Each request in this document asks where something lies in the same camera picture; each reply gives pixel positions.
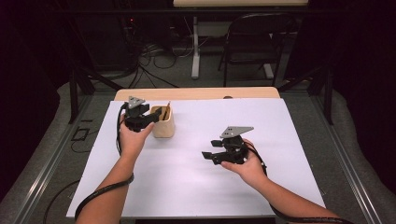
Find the metal bracket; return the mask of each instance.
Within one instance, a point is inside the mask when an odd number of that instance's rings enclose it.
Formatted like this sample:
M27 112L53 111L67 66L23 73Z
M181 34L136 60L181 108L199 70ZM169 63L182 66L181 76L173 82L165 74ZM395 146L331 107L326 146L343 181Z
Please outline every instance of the metal bracket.
M130 96L129 99L128 99L128 108L129 109L135 108L135 107L137 107L137 106L139 106L139 105L141 105L141 104L143 104L145 102L146 102L146 100Z
M247 133L248 131L253 130L253 127L237 127L237 126L228 126L226 130L221 134L220 138L231 138L240 135L241 133Z

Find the white tabletop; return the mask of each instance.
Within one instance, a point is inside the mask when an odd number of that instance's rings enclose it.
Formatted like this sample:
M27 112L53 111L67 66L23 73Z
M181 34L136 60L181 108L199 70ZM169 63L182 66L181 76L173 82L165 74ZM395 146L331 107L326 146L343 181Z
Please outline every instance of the white tabletop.
M294 7L307 4L308 0L174 0L174 7Z
M123 102L111 102L94 143L83 177L70 204L78 204L105 178L119 157L116 122ZM146 101L150 106L168 101ZM220 99L172 101L176 132L172 138L150 135L134 168L123 217L204 218L273 216L268 202L241 178L202 151L220 152L211 140L228 126L252 126L242 136L251 140L268 166L272 180L324 206L283 99Z

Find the forearm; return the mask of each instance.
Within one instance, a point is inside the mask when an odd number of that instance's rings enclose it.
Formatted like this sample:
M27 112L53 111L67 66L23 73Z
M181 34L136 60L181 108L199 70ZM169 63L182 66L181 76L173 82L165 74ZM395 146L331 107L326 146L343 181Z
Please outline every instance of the forearm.
M294 194L266 176L260 176L252 187L274 208L289 217L337 217L332 211Z
M97 189L129 179L133 170L134 162L119 158ZM82 209L77 223L119 223L128 188L122 186L94 198Z

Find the black curtain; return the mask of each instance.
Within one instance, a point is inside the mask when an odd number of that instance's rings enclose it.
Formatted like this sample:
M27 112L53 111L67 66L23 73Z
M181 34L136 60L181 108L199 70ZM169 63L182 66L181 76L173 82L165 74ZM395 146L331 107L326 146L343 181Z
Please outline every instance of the black curtain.
M396 194L396 6L376 1L334 71L334 88L347 101L361 150Z
M0 2L1 180L3 199L54 119L67 62L35 1Z

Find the wrist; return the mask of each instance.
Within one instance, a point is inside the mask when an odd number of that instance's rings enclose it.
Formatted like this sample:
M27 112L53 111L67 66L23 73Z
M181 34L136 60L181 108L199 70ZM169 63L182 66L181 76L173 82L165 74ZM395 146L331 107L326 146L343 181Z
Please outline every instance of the wrist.
M256 176L254 180L249 183L249 185L255 190L260 191L260 189L265 188L265 186L268 185L270 181L271 180L265 174L262 174Z

